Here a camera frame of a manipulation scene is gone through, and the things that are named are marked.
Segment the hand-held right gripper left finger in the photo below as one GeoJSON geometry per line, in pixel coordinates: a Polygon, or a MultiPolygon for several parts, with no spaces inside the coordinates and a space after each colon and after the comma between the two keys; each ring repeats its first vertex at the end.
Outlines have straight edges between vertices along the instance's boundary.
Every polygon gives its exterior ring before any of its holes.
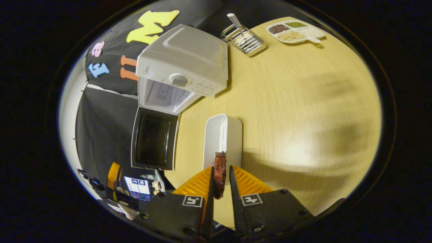
{"type": "Polygon", "coordinates": [[[171,193],[160,192],[141,206],[134,223],[174,243],[209,243],[214,211],[214,167],[210,166],[171,193]]]}

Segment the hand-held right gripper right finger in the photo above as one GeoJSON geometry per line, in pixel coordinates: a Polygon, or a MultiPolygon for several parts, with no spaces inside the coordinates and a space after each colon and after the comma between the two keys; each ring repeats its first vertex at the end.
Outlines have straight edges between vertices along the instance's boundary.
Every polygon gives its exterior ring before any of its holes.
{"type": "Polygon", "coordinates": [[[233,165],[229,177],[236,238],[241,242],[273,242],[315,219],[287,189],[271,189],[233,165]]]}

